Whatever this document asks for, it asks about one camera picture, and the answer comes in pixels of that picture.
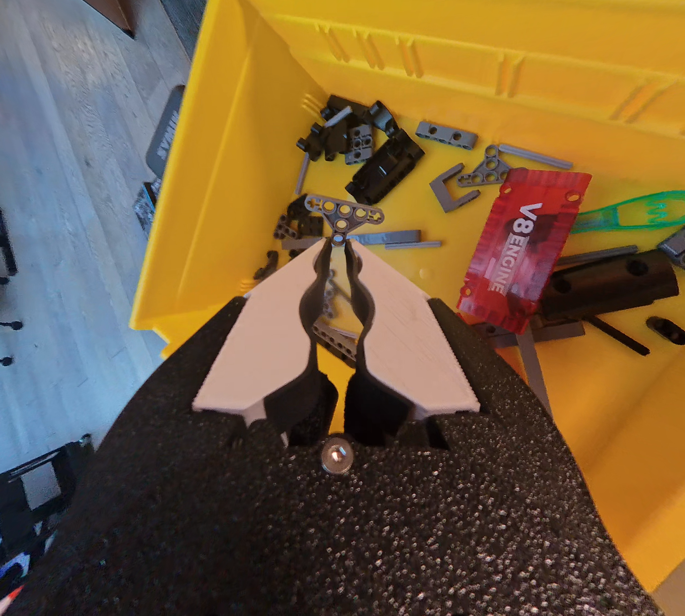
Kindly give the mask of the grey T-shaped beam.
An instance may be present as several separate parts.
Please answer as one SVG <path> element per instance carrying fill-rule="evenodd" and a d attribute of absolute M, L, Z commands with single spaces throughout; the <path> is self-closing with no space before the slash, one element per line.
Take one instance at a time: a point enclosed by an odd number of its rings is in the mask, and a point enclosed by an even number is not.
<path fill-rule="evenodd" d="M 379 226 L 384 222 L 384 213 L 380 209 L 329 196 L 307 194 L 304 206 L 328 223 L 331 228 L 330 242 L 334 247 L 343 246 L 348 235 L 359 227 L 367 224 Z"/>

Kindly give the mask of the pile of red black beams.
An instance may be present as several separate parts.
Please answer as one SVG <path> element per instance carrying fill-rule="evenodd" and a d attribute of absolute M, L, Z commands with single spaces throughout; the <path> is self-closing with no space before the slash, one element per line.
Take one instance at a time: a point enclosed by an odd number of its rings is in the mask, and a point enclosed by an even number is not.
<path fill-rule="evenodd" d="M 395 118 L 380 101 L 367 108 L 350 100 L 332 96 L 327 107 L 322 110 L 322 115 L 326 121 L 325 125 L 313 124 L 309 136 L 306 139 L 300 139 L 297 145 L 305 151 L 305 162 L 316 160 L 321 154 L 325 154 L 326 158 L 329 159 L 330 154 L 341 153 L 344 149 L 348 152 L 346 156 L 348 163 L 365 160 L 365 163 L 346 187 L 347 193 L 354 197 L 352 202 L 375 208 L 416 167 L 418 161 L 424 156 L 424 150 L 405 130 L 398 126 Z M 517 148 L 502 147 L 501 149 L 518 157 L 561 168 L 561 172 L 570 172 L 568 163 L 530 154 L 528 151 Z M 481 167 L 472 172 L 467 179 L 472 180 L 478 175 L 476 179 L 478 185 L 503 184 L 511 169 L 514 168 L 501 162 L 499 147 L 489 146 L 485 151 Z M 306 210 L 311 213 L 304 206 L 305 197 L 298 199 L 299 210 Z M 350 238 L 349 235 L 343 246 L 346 246 L 349 241 L 355 241 L 363 246 L 360 237 Z M 668 245 L 659 245 L 656 250 L 665 253 L 673 266 L 675 261 L 672 260 L 669 248 Z M 607 250 L 598 259 L 587 261 L 580 259 L 575 266 L 613 256 L 636 253 L 640 252 L 635 250 Z M 441 300 L 433 299 L 438 300 L 433 310 L 445 335 L 448 336 L 450 323 L 455 321 L 459 324 L 460 322 L 449 309 L 445 308 Z M 602 327 L 597 316 L 562 320 L 587 320 L 598 328 Z"/>

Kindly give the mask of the dark grey printed box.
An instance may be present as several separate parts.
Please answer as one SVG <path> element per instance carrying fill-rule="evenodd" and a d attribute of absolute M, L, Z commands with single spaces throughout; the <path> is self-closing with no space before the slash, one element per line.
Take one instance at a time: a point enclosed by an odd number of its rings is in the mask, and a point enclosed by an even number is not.
<path fill-rule="evenodd" d="M 145 163 L 159 179 L 163 178 L 176 135 L 185 88 L 177 85 L 170 91 L 145 155 Z"/>

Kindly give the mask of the yellow plastic bin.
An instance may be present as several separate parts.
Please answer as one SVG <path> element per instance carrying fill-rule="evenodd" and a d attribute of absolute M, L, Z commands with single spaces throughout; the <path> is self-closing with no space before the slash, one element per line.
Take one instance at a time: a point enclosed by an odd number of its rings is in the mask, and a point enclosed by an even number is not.
<path fill-rule="evenodd" d="M 303 153 L 331 94 L 475 132 L 472 151 L 423 142 L 381 202 L 385 228 L 436 250 L 379 256 L 454 310 L 498 187 L 443 212 L 430 181 L 490 143 L 592 175 L 583 211 L 684 190 L 684 0 L 208 0 L 138 284 L 131 326 L 170 356 L 273 247 Z M 655 591 L 684 560 L 684 329 L 680 295 L 601 315 L 639 356 L 586 325 L 543 343 L 561 433 L 614 543 Z"/>

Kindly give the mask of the green transparent tool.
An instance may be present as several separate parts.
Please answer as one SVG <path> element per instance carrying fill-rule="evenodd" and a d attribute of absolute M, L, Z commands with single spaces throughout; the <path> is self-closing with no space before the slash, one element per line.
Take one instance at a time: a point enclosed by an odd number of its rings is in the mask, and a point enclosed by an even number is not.
<path fill-rule="evenodd" d="M 571 234 L 659 230 L 684 225 L 684 190 L 652 193 L 578 214 Z"/>

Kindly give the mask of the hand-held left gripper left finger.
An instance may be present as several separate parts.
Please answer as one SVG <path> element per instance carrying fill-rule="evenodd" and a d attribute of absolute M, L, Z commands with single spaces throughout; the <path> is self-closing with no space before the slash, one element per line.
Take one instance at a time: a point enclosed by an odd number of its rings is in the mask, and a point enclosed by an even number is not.
<path fill-rule="evenodd" d="M 194 412 L 237 417 L 247 428 L 265 421 L 290 447 L 327 437 L 338 390 L 319 366 L 314 324 L 332 250 L 329 239 L 317 242 L 244 296 Z"/>

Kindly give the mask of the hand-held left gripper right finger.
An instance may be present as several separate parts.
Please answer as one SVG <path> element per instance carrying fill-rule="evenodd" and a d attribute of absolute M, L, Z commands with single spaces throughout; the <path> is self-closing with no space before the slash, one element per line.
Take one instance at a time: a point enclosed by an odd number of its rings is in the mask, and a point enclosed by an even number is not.
<path fill-rule="evenodd" d="M 362 324 L 345 397 L 346 434 L 384 446 L 407 423 L 478 414 L 481 404 L 433 310 L 438 300 L 355 241 L 345 256 Z"/>

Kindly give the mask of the red transparent printed panel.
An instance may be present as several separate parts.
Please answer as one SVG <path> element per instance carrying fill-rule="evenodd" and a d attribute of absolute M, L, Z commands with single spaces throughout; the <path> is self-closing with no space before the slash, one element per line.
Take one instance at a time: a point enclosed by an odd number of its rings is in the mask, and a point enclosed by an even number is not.
<path fill-rule="evenodd" d="M 524 333 L 591 180 L 583 172 L 511 169 L 469 263 L 458 311 Z"/>

